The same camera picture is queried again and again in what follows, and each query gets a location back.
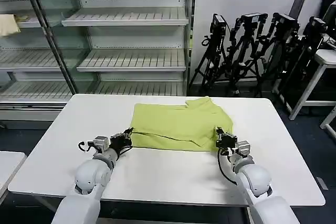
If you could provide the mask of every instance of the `white desk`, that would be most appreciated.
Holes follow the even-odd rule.
[[[0,152],[0,205],[8,193],[9,182],[25,159],[26,155],[22,152]]]
[[[130,126],[136,103],[184,104],[186,97],[74,95],[36,145],[8,189],[64,197],[76,168],[91,159],[81,141],[111,136]],[[267,99],[213,98],[234,121],[234,133],[251,144],[255,162],[292,206],[321,206],[324,197],[295,143]],[[215,154],[134,148],[117,162],[102,200],[241,206],[237,188],[220,174]]]

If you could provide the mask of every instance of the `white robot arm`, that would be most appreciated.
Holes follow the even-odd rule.
[[[76,186],[60,203],[51,224],[94,224],[100,212],[100,199],[110,181],[112,171],[120,155],[132,148],[130,135],[132,129],[126,130],[108,139],[97,136],[88,142],[89,148],[84,150],[84,142],[78,147],[87,152],[91,147],[96,149],[93,159],[81,164],[75,174]]]
[[[266,169],[254,163],[249,155],[250,144],[238,142],[237,137],[216,129],[218,164],[222,174],[238,186],[247,200],[255,224],[300,224],[284,198],[271,186],[271,177]],[[220,155],[227,156],[236,173],[235,182],[229,179],[221,168]]]

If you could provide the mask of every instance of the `yellow-green cloth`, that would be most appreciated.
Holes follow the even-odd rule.
[[[134,147],[162,150],[211,151],[216,127],[232,133],[233,123],[209,97],[186,105],[136,104],[131,122]]]

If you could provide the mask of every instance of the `tripod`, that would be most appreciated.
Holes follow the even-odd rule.
[[[260,94],[260,96],[262,97],[261,85],[265,80],[273,76],[273,81],[275,81],[285,70],[286,62],[288,60],[288,53],[291,48],[296,46],[295,43],[298,38],[298,30],[299,24],[296,19],[293,19],[285,14],[273,13],[273,19],[268,34],[261,37],[260,42],[262,43],[263,47],[261,51],[257,52],[256,58],[262,59],[264,72],[259,80],[257,80],[256,92],[254,97],[256,97],[258,94]],[[274,44],[274,47],[272,49],[268,62],[266,62],[263,56],[272,44]],[[281,47],[281,53],[278,59],[276,59],[275,55],[279,52],[279,47]]]
[[[299,65],[302,65],[300,74],[302,74],[302,77],[305,76],[306,68],[323,42],[323,35],[326,31],[327,25],[324,21],[319,18],[310,17],[309,23],[303,31],[304,38],[301,41],[302,53],[297,60],[295,59],[295,62],[292,62],[292,67],[289,66],[290,71],[287,72],[287,76],[283,79],[283,82],[280,83],[277,97],[280,97],[283,94],[287,88],[287,84],[291,80]],[[309,57],[307,59],[303,57],[306,53],[309,53]]]
[[[246,66],[243,62],[246,50],[251,44],[252,53],[251,57],[254,57],[259,46],[259,37],[263,32],[263,27],[267,19],[267,14],[248,14],[243,15],[241,18],[236,19],[235,27],[230,31],[230,42],[231,46],[227,49],[229,55],[225,55],[224,50],[224,38],[225,38],[225,26],[227,26],[226,22],[223,19],[223,22],[219,22],[218,17],[223,18],[217,14],[213,16],[213,22],[211,25],[211,32],[213,33],[210,37],[206,37],[203,40],[202,45],[207,46],[207,50],[205,51],[198,67],[195,69],[195,74],[193,75],[189,87],[193,84],[197,74],[201,74],[203,76],[201,90],[208,90],[213,87],[215,82],[229,80],[229,87],[233,90],[235,94],[239,94],[239,90],[236,87],[236,83],[244,78],[246,73],[251,70],[252,66]],[[244,35],[240,38],[237,43],[236,34],[243,24],[245,32]],[[258,28],[257,31],[257,39],[254,41],[253,36],[255,34],[255,29]],[[233,61],[234,55],[237,50],[240,48],[238,58]],[[223,62],[221,66],[219,66],[220,56],[223,55]],[[200,71],[201,66],[203,65],[205,59],[208,60],[204,73]],[[255,63],[256,72],[253,71],[254,74],[259,75],[258,65]],[[225,75],[226,79],[220,79],[222,75]]]
[[[229,61],[233,61],[233,57],[237,49],[240,47],[241,44],[242,47],[240,49],[238,58],[233,62],[232,64],[232,74],[230,76],[230,82],[229,87],[233,91],[234,95],[239,95],[239,89],[236,85],[236,83],[246,76],[246,74],[251,71],[255,74],[256,78],[259,78],[259,67],[258,67],[258,58],[257,58],[257,50],[260,43],[261,33],[263,32],[264,24],[266,22],[268,15],[267,14],[260,14],[260,13],[254,13],[254,14],[248,14],[243,15],[241,18],[238,18],[236,20],[235,28],[233,29],[233,32],[230,34],[230,41],[232,45],[227,49],[229,52]],[[257,30],[257,36],[256,41],[254,41],[254,31],[258,27]],[[241,24],[244,23],[244,35],[241,36],[239,42],[236,44],[236,33],[239,30]],[[246,50],[249,47],[249,44],[251,44],[252,52],[250,54],[250,57],[252,60],[247,60],[246,62],[243,62]]]
[[[226,26],[227,24],[221,15],[213,15],[213,20],[210,25],[210,38],[205,36],[205,39],[202,41],[202,46],[207,46],[207,49],[203,54],[203,57],[197,68],[195,69],[195,73],[189,84],[189,89],[192,86],[197,74],[200,74],[203,77],[201,90],[207,90],[211,88],[215,79],[217,79],[221,54],[223,55],[224,59],[226,58],[224,50]],[[206,59],[207,64],[203,73],[201,72],[201,67]]]

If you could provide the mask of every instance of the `metal shelf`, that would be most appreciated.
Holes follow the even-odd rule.
[[[0,90],[0,101],[68,101],[65,81],[18,81]]]
[[[65,10],[61,9],[46,10],[46,18],[51,27],[61,24],[62,19],[64,19],[64,11]],[[41,27],[34,10],[21,10],[15,12],[15,18],[17,20],[16,23],[20,28]]]
[[[77,63],[77,51],[73,58],[65,59],[68,68]],[[60,72],[60,68],[50,49],[4,49],[0,50],[0,71],[6,72]]]
[[[182,82],[102,81],[94,94],[183,96]]]
[[[185,26],[183,7],[84,8],[63,26]]]
[[[184,72],[183,49],[94,49],[77,67],[81,72]]]

